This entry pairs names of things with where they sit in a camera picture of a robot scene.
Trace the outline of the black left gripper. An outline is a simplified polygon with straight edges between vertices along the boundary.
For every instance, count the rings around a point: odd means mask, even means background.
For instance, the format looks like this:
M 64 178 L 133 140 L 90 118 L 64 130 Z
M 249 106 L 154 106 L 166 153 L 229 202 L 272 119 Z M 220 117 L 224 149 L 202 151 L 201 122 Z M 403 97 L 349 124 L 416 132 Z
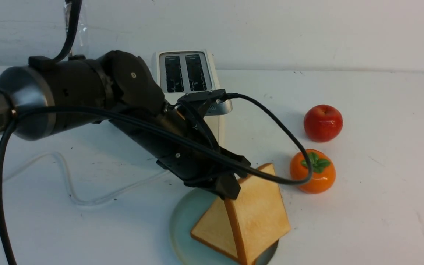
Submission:
M 187 138 L 244 166 L 250 165 L 250 162 L 244 156 L 234 154 L 219 145 L 200 113 L 191 115 L 188 109 L 184 107 L 165 111 L 164 106 L 161 106 L 159 113 L 155 114 L 144 107 L 129 107 L 127 105 L 117 105 L 113 108 L 113 111 L 140 119 L 172 134 Z M 136 125 L 116 120 L 110 122 L 153 155 L 157 159 L 158 165 L 180 178 L 185 186 L 212 188 L 212 193 L 222 200 L 236 200 L 238 198 L 241 187 L 237 178 L 246 178 L 246 172 L 223 165 L 201 152 L 145 131 Z

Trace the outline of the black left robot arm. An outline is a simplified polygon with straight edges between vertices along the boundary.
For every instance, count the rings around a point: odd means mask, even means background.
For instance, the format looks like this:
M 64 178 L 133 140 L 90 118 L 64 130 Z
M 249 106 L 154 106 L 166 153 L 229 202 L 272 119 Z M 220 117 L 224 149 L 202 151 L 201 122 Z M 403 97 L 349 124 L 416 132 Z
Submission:
M 230 160 L 249 161 L 219 146 L 205 116 L 225 114 L 217 106 L 228 103 L 223 89 L 185 94 L 170 104 L 143 59 L 111 51 L 98 59 L 54 63 L 32 56 L 29 65 L 10 67 L 0 75 L 0 134 L 22 112 L 41 107 L 92 107 L 138 119 L 187 138 Z M 235 175 L 246 173 L 214 161 L 200 151 L 141 128 L 109 121 L 157 159 L 188 187 L 202 188 L 220 198 L 236 199 L 240 185 Z

